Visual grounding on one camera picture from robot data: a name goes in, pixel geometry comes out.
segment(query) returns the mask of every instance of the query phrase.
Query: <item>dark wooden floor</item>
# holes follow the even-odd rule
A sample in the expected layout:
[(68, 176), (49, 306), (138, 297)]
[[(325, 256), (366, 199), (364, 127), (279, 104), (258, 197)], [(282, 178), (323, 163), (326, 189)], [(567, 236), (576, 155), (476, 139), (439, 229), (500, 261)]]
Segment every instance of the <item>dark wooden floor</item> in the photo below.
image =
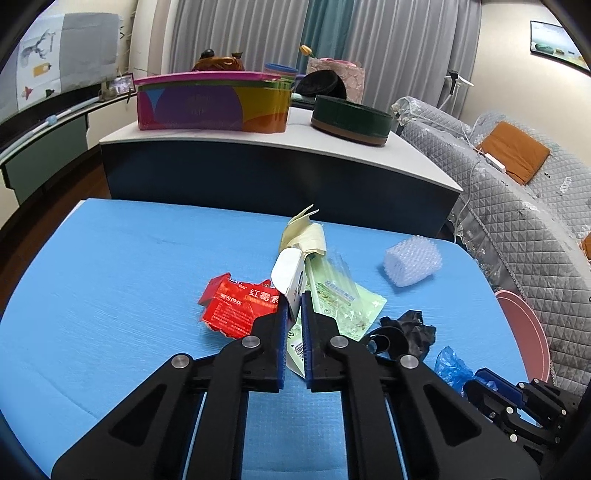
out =
[(41, 186), (0, 229), (0, 318), (37, 252), (80, 200), (111, 198), (95, 147)]

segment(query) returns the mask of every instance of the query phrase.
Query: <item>framed picture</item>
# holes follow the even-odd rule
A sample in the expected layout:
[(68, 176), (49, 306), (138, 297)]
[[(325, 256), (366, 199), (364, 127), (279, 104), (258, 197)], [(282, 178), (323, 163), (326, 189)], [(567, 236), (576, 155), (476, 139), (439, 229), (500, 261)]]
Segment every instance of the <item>framed picture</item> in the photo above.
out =
[(117, 95), (126, 95), (128, 93), (135, 92), (135, 85), (134, 85), (134, 74), (128, 73), (127, 75), (122, 75), (121, 77), (117, 77), (111, 80), (108, 85), (108, 89), (115, 89)]
[(536, 55), (549, 57), (590, 73), (581, 52), (566, 30), (559, 25), (531, 21), (530, 50)]

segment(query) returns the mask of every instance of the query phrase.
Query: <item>green cabinet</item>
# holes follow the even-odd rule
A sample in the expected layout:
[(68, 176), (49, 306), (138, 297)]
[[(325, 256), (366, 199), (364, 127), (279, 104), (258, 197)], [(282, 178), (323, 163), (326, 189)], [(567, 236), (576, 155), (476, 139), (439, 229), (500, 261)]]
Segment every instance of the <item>green cabinet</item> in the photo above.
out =
[(86, 115), (51, 130), (3, 165), (5, 178), (22, 204), (69, 162), (88, 150)]

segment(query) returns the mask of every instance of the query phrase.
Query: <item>white power adapter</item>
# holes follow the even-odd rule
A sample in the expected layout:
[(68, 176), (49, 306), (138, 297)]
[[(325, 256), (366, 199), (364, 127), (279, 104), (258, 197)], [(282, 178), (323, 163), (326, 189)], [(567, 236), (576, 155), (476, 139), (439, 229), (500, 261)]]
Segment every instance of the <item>white power adapter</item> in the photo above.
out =
[(490, 165), (495, 167), (498, 171), (503, 172), (503, 173), (507, 172), (505, 166), (500, 161), (498, 161), (495, 157), (493, 157), (490, 153), (486, 153), (484, 156), (486, 157), (486, 161)]

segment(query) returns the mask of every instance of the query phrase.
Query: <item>blue plastic bag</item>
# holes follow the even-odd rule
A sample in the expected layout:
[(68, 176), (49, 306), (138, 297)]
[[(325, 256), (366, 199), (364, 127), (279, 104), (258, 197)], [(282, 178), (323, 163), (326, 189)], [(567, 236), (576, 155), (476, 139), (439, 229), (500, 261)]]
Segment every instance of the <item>blue plastic bag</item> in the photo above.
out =
[(493, 381), (484, 382), (476, 377), (474, 372), (468, 368), (464, 360), (459, 358), (453, 349), (448, 345), (437, 356), (435, 362), (435, 373), (462, 397), (464, 397), (464, 384), (470, 380), (478, 380), (489, 388), (496, 391), (496, 385)]

